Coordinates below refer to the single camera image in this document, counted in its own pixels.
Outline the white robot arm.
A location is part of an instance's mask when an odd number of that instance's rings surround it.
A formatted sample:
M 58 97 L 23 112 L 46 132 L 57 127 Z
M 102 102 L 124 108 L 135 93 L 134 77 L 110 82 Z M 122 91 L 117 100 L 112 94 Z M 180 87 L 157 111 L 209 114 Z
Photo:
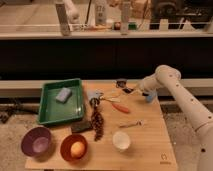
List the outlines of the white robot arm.
M 146 95 L 165 87 L 191 123 L 199 141 L 200 154 L 197 171 L 213 171 L 213 113 L 194 97 L 180 82 L 179 70 L 159 65 L 152 75 L 146 76 L 132 88 Z

